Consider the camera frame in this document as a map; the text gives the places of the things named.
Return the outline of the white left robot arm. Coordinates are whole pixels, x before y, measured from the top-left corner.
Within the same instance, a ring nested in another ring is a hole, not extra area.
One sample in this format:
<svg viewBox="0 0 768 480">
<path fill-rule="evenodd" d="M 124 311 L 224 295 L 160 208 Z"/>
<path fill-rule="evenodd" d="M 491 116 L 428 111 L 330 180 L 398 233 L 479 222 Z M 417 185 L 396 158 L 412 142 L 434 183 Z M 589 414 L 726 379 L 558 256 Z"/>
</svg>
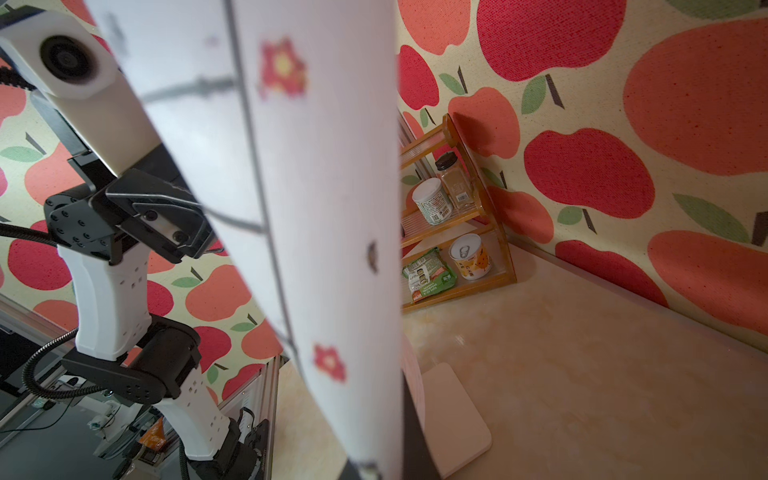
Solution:
<svg viewBox="0 0 768 480">
<path fill-rule="evenodd" d="M 200 257 L 213 231 L 165 146 L 116 129 L 123 169 L 76 132 L 39 89 L 32 102 L 70 152 L 81 178 L 45 203 L 46 233 L 5 227 L 2 234 L 58 249 L 72 276 L 79 325 L 62 360 L 88 381 L 160 411 L 180 440 L 181 469 L 202 479 L 264 479 L 271 425 L 242 407 L 248 427 L 220 411 L 203 386 L 200 335 L 148 306 L 152 254 L 172 263 Z"/>
</svg>

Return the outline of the restaurant special menu sheet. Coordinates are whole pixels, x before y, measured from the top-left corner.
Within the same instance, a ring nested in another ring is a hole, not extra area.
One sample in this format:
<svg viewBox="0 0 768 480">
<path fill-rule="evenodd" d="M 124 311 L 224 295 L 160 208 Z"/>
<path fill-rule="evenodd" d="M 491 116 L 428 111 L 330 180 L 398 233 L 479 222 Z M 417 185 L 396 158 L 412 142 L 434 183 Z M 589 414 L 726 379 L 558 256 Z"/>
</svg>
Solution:
<svg viewBox="0 0 768 480">
<path fill-rule="evenodd" d="M 417 419 L 421 429 L 424 429 L 426 416 L 425 388 L 416 352 L 405 334 L 402 335 L 401 369 L 415 407 Z"/>
</svg>

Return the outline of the black capped glass jar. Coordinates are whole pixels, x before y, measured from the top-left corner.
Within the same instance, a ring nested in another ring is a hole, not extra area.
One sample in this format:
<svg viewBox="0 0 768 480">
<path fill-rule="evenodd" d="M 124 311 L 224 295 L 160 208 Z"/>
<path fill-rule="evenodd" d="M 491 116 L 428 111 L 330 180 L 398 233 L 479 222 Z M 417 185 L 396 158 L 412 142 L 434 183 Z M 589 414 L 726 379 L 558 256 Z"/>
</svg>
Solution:
<svg viewBox="0 0 768 480">
<path fill-rule="evenodd" d="M 435 167 L 457 209 L 463 209 L 474 204 L 472 184 L 456 153 L 453 151 L 444 153 L 435 162 Z"/>
</svg>

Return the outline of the white dotted menu sheet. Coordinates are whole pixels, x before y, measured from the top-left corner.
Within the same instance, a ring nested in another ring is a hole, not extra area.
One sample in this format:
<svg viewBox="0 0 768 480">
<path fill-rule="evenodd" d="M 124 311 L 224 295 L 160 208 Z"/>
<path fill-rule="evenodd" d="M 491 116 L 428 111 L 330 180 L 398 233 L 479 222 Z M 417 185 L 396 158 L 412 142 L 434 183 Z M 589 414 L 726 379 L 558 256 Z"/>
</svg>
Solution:
<svg viewBox="0 0 768 480">
<path fill-rule="evenodd" d="M 348 460 L 402 478 L 393 3 L 88 9 Z"/>
</svg>

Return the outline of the green snack packet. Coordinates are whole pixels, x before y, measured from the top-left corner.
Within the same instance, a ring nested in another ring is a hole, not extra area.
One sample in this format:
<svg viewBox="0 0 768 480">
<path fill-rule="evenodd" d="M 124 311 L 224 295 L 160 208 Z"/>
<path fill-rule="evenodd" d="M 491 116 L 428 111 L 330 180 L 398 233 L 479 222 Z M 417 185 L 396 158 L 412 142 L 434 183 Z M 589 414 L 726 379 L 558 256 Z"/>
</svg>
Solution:
<svg viewBox="0 0 768 480">
<path fill-rule="evenodd" d="M 434 247 L 408 263 L 402 269 L 412 303 L 444 293 L 457 285 L 454 271 L 443 260 L 440 249 Z"/>
</svg>

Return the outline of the left white rack box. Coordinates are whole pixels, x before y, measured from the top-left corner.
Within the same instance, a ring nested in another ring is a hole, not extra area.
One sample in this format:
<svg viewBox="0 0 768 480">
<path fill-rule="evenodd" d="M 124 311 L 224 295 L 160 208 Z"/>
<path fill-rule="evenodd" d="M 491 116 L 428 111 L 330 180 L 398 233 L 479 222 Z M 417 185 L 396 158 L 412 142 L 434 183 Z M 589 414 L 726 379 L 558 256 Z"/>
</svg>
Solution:
<svg viewBox="0 0 768 480">
<path fill-rule="evenodd" d="M 442 479 L 492 447 L 491 432 L 450 365 L 441 363 L 423 377 L 424 435 Z"/>
</svg>

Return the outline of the wooden spice shelf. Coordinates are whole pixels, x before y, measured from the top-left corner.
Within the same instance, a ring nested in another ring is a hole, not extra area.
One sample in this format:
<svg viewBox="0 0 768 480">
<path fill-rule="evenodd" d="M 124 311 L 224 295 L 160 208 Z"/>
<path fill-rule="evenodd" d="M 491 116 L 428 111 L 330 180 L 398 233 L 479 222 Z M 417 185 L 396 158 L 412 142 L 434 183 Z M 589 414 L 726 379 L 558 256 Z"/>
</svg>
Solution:
<svg viewBox="0 0 768 480">
<path fill-rule="evenodd" d="M 451 147 L 459 152 L 462 165 L 473 186 L 473 203 L 459 208 L 445 222 L 435 226 L 429 224 L 418 210 L 405 209 L 401 215 L 401 225 L 404 230 L 401 241 L 402 264 L 408 265 L 432 248 L 437 248 L 442 259 L 451 263 L 449 247 L 452 241 L 464 234 L 474 233 L 481 237 L 488 251 L 491 269 L 488 274 L 478 280 L 459 277 L 455 287 L 418 302 L 411 299 L 408 286 L 403 283 L 402 312 L 405 314 L 518 281 L 507 234 L 497 218 L 489 190 L 480 179 L 478 167 L 469 155 L 451 115 L 444 115 L 440 126 L 428 131 L 422 138 L 401 150 L 400 167 L 405 170 L 442 147 Z"/>
</svg>

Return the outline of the white lidded jar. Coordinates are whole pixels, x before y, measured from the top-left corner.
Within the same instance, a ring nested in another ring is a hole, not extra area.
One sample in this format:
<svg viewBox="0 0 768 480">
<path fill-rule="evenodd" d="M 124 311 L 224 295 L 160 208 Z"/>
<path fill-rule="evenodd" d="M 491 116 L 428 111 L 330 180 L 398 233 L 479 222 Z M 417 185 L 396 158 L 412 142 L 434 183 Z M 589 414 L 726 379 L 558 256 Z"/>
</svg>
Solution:
<svg viewBox="0 0 768 480">
<path fill-rule="evenodd" d="M 430 225 L 439 225 L 453 213 L 453 204 L 439 178 L 421 182 L 413 191 L 412 200 Z"/>
</svg>

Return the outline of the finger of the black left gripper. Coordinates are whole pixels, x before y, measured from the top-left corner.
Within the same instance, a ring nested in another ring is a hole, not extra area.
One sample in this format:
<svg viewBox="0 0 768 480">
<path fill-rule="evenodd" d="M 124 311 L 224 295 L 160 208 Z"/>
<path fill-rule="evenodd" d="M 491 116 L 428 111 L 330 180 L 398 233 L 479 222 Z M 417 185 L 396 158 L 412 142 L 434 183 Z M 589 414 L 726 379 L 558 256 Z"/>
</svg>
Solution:
<svg viewBox="0 0 768 480">
<path fill-rule="evenodd" d="M 130 169 L 106 188 L 127 218 L 120 228 L 171 263 L 199 258 L 216 235 L 183 177 Z"/>
</svg>

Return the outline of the pull tab tin can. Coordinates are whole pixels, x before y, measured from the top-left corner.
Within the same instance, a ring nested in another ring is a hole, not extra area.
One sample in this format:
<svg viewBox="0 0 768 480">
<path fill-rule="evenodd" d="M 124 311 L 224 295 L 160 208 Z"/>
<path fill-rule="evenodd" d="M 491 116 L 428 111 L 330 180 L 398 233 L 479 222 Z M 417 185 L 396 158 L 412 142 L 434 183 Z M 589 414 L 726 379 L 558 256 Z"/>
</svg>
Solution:
<svg viewBox="0 0 768 480">
<path fill-rule="evenodd" d="M 468 233 L 455 239 L 450 246 L 449 256 L 460 275 L 468 281 L 479 280 L 492 267 L 490 256 L 478 234 Z"/>
</svg>

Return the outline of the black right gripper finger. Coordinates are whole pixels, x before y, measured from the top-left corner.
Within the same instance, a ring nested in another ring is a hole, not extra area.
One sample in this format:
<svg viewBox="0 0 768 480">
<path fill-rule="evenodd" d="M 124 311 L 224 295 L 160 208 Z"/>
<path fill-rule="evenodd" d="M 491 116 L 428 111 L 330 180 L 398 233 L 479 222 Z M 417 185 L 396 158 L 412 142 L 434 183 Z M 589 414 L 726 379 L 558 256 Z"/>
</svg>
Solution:
<svg viewBox="0 0 768 480">
<path fill-rule="evenodd" d="M 401 479 L 434 479 L 441 475 L 429 451 L 414 400 L 406 378 L 403 378 L 403 464 Z M 348 460 L 339 474 L 340 480 L 383 479 L 375 463 Z"/>
</svg>

